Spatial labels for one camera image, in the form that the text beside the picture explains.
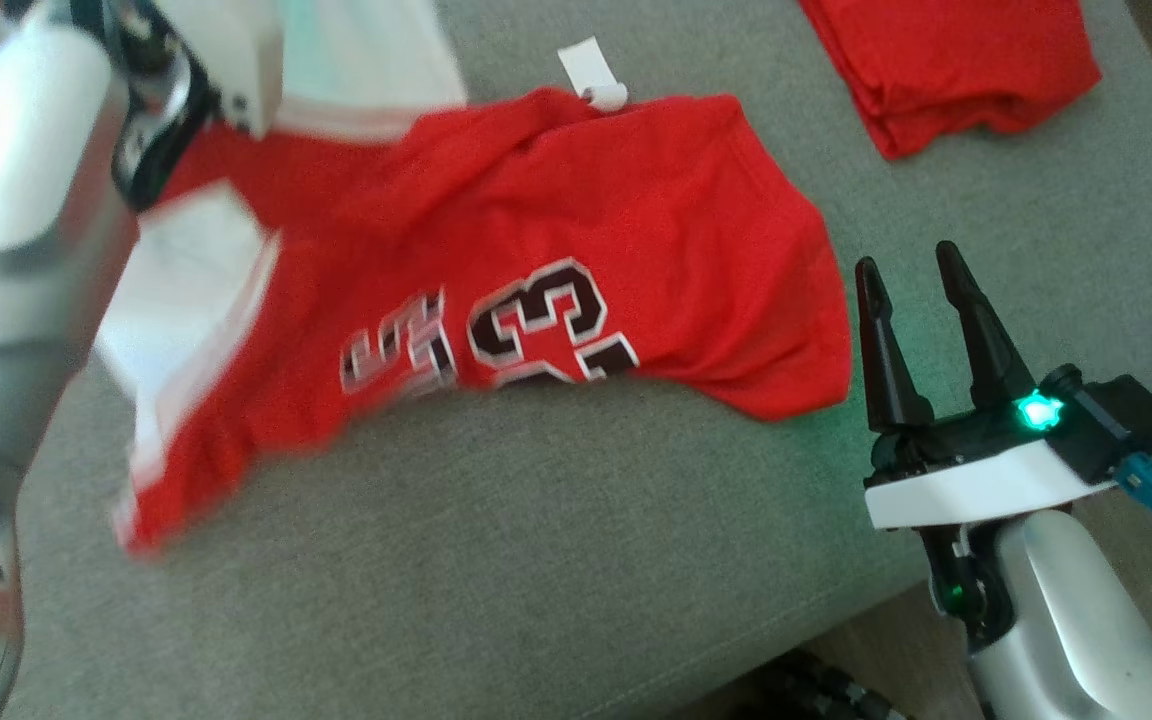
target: gray fabric surface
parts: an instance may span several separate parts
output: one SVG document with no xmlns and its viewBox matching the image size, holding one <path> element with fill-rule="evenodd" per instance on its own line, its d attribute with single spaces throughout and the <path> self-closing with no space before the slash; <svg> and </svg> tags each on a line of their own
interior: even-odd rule
<svg viewBox="0 0 1152 720">
<path fill-rule="evenodd" d="M 1087 3 L 1087 99 L 895 165 L 790 0 L 444 9 L 480 100 L 561 85 L 554 50 L 594 33 L 639 99 L 740 96 L 849 278 L 882 264 L 942 411 L 968 402 L 945 238 L 1037 373 L 1152 388 L 1152 63 L 1119 0 Z M 262 470 L 146 564 L 106 524 L 131 407 L 93 367 L 20 499 L 8 717 L 660 715 L 919 578 L 914 538 L 867 526 L 864 425 L 859 393 L 778 425 L 657 382 L 434 397 Z"/>
</svg>

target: red garment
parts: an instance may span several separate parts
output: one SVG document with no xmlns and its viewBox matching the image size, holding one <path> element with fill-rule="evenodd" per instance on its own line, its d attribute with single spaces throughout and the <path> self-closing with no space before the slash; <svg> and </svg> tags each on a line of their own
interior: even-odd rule
<svg viewBox="0 0 1152 720">
<path fill-rule="evenodd" d="M 801 0 L 882 158 L 1024 132 L 1100 82 L 1078 0 Z"/>
<path fill-rule="evenodd" d="M 179 532 L 257 456 L 439 388 L 631 372 L 764 420 L 847 395 L 823 219 L 733 97 L 605 118 L 541 90 L 431 115 L 385 150 L 214 128 L 173 192 L 221 176 L 283 228 L 276 265 L 219 379 L 160 401 L 168 442 L 134 462 L 128 548 Z"/>
</svg>

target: white tag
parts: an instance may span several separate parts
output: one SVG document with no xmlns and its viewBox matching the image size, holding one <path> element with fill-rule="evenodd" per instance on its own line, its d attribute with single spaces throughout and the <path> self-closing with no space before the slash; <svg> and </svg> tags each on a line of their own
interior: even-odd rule
<svg viewBox="0 0 1152 720">
<path fill-rule="evenodd" d="M 576 94 L 584 97 L 594 108 L 614 113 L 626 107 L 630 92 L 612 74 L 602 47 L 598 46 L 598 38 L 590 37 L 571 47 L 563 47 L 558 52 L 558 59 L 562 60 Z"/>
</svg>

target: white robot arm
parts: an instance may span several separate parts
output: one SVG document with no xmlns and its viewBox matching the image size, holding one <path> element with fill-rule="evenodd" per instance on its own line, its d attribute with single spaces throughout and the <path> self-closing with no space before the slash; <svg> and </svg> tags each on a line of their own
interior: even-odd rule
<svg viewBox="0 0 1152 720">
<path fill-rule="evenodd" d="M 282 31 L 251 0 L 37 6 L 0 47 L 0 711 L 22 651 L 15 501 L 154 202 L 210 118 L 255 136 Z"/>
</svg>

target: wooden floor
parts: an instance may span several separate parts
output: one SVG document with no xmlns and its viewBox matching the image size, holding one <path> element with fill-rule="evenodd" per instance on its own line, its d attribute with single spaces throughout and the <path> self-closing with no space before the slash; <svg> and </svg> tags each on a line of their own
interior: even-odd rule
<svg viewBox="0 0 1152 720">
<path fill-rule="evenodd" d="M 1129 0 L 1152 50 L 1152 0 Z M 1100 543 L 1152 628 L 1152 515 L 1121 492 L 1092 498 L 1076 511 Z M 956 624 L 938 617 L 925 588 L 893 598 L 808 643 L 919 720 L 980 720 Z M 722 688 L 677 720 L 723 719 L 755 697 L 748 679 Z"/>
</svg>

